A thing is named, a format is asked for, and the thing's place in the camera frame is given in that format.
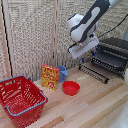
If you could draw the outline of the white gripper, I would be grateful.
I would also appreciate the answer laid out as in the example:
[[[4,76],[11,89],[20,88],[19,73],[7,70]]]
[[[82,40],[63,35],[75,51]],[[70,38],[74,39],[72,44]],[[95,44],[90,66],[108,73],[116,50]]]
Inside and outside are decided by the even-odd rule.
[[[93,47],[97,46],[99,44],[99,40],[96,36],[88,37],[81,46],[74,45],[71,46],[68,51],[72,54],[73,58],[76,59],[77,57],[80,57],[85,52],[91,50]],[[91,51],[92,56],[96,55],[96,50]],[[84,63],[84,59],[80,57],[81,63]]]

